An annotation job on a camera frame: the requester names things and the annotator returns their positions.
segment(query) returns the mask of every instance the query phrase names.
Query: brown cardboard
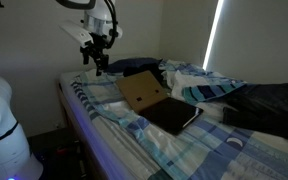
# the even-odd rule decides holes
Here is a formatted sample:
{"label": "brown cardboard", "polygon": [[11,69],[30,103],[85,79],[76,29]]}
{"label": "brown cardboard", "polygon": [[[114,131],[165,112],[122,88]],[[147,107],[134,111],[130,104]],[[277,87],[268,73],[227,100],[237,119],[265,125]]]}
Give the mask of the brown cardboard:
{"label": "brown cardboard", "polygon": [[116,84],[136,113],[168,97],[150,71],[119,79]]}

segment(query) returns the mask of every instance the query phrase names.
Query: bed frame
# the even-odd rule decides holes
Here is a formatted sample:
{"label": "bed frame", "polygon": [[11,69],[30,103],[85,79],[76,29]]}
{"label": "bed frame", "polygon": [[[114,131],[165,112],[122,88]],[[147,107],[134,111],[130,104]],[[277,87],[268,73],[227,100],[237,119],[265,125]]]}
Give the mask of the bed frame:
{"label": "bed frame", "polygon": [[56,84],[57,84],[56,86],[57,94],[60,100],[62,114],[66,126],[71,130],[71,132],[82,144],[81,152],[84,154],[87,161],[86,162],[87,167],[85,167],[85,173],[87,174],[86,179],[99,179],[99,180],[108,179],[105,174],[105,171],[102,169],[95,154],[93,153],[93,150],[88,145],[80,125],[77,123],[76,117],[62,92],[61,84],[59,83],[59,81],[57,81]]}

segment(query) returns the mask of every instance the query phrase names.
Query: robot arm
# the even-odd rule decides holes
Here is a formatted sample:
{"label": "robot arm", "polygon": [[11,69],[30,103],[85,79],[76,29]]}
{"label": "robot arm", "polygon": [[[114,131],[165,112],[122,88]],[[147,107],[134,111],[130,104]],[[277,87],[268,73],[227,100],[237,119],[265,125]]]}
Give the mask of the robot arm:
{"label": "robot arm", "polygon": [[117,26],[114,3],[115,0],[57,0],[61,5],[72,9],[83,9],[84,26],[79,27],[72,22],[65,22],[62,28],[80,45],[84,64],[88,64],[91,56],[97,67],[97,75],[107,68],[109,56],[103,49],[109,49],[115,38],[121,38],[123,31]]}

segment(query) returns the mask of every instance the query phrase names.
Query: white wall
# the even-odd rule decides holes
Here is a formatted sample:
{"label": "white wall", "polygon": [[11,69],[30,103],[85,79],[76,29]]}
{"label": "white wall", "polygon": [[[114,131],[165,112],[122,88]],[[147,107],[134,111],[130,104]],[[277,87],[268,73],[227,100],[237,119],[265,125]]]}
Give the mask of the white wall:
{"label": "white wall", "polygon": [[[55,80],[66,71],[93,68],[82,65],[78,43],[58,24],[79,22],[83,12],[49,0],[3,1],[0,9],[0,76],[13,88],[13,114],[27,136],[55,129],[62,123]],[[108,51],[112,59],[159,54],[162,1],[118,0],[124,37]]]}
{"label": "white wall", "polygon": [[217,0],[166,0],[160,56],[202,66]]}
{"label": "white wall", "polygon": [[253,83],[288,82],[288,1],[225,0],[208,69]]}

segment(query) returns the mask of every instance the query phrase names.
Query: bed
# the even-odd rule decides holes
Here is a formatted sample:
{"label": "bed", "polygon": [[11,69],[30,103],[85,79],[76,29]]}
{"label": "bed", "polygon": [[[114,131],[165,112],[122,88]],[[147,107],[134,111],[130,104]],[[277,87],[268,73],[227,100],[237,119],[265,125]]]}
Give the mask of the bed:
{"label": "bed", "polygon": [[[170,96],[204,110],[178,136],[134,113],[114,83],[127,66],[146,63],[163,70]],[[287,139],[225,125],[227,104],[195,103],[182,94],[189,86],[234,83],[239,88],[246,82],[193,64],[153,58],[117,61],[102,76],[95,73],[63,73],[58,86],[67,126],[84,144],[93,178],[288,179]]]}

